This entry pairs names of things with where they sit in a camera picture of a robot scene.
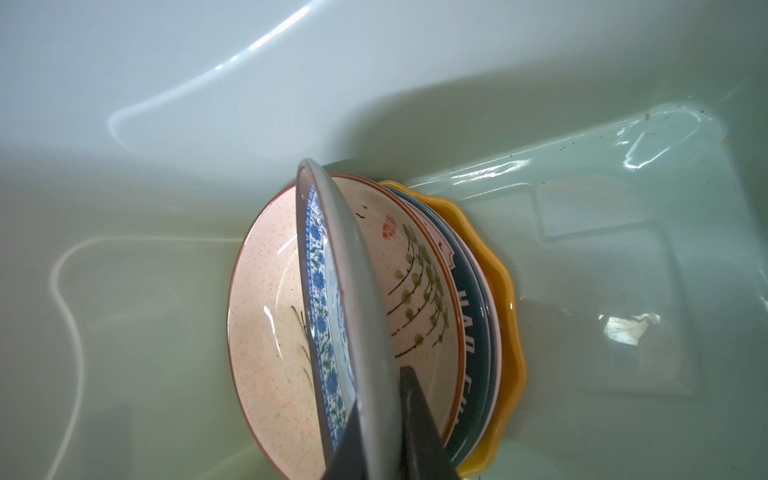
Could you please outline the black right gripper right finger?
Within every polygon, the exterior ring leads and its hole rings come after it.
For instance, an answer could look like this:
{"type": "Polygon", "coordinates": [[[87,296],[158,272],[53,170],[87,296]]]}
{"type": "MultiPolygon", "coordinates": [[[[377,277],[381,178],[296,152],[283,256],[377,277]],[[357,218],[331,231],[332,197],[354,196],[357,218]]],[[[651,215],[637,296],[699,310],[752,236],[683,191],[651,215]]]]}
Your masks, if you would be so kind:
{"type": "Polygon", "coordinates": [[[415,370],[410,366],[400,368],[399,394],[402,410],[401,478],[459,480],[460,477],[443,446],[415,370]]]}

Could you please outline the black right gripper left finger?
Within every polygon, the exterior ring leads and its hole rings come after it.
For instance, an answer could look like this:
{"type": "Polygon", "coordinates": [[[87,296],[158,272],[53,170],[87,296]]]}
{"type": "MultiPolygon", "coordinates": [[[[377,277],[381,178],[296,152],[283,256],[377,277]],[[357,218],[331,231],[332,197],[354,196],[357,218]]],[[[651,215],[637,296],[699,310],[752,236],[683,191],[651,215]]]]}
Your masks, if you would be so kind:
{"type": "Polygon", "coordinates": [[[364,480],[367,478],[357,406],[348,417],[341,439],[321,477],[322,480],[364,480]]]}

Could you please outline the black rimmed white plate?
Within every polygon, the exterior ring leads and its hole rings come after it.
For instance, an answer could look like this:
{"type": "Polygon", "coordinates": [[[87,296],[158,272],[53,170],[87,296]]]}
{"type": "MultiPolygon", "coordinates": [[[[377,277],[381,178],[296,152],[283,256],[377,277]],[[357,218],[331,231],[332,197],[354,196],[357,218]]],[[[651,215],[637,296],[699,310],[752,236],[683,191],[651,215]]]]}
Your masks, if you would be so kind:
{"type": "Polygon", "coordinates": [[[396,188],[391,189],[426,222],[448,260],[462,313],[465,372],[459,411],[446,450],[452,465],[466,460],[491,418],[500,386],[501,338],[493,296],[480,264],[466,242],[435,208],[396,188]]]}

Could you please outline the small blue patterned plate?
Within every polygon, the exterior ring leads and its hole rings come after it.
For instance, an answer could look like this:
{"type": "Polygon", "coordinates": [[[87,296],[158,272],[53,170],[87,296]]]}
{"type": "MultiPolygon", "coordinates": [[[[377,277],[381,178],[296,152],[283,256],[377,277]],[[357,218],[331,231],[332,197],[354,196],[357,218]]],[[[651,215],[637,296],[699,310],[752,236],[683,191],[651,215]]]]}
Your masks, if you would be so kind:
{"type": "Polygon", "coordinates": [[[341,189],[311,159],[299,164],[295,200],[325,470],[357,406],[366,479],[396,479],[402,443],[398,380],[366,242],[341,189]]]}

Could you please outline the yellow dotted plate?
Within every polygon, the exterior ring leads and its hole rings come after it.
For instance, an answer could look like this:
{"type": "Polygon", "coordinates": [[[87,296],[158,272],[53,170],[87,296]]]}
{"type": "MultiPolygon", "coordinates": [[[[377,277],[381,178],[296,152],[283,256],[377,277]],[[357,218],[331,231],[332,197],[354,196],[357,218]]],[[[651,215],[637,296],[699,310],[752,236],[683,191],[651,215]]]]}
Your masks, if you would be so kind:
{"type": "Polygon", "coordinates": [[[384,180],[381,184],[414,197],[433,208],[467,243],[470,251],[479,261],[486,280],[489,281],[500,325],[500,393],[490,416],[489,426],[480,438],[479,444],[457,467],[460,477],[470,478],[483,473],[492,465],[504,430],[526,385],[527,369],[518,331],[514,284],[504,263],[488,247],[464,212],[454,202],[443,197],[417,192],[394,180],[384,180]]]}

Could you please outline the mint green plastic bin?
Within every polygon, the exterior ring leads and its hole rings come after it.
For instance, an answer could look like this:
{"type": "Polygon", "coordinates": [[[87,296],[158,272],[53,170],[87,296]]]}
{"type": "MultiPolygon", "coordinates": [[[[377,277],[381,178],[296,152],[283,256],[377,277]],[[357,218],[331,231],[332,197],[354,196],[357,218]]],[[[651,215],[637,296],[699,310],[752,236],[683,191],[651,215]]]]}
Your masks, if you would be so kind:
{"type": "Polygon", "coordinates": [[[227,297],[305,158],[509,269],[487,478],[766,477],[765,2],[5,1],[3,478],[276,477],[227,297]]]}

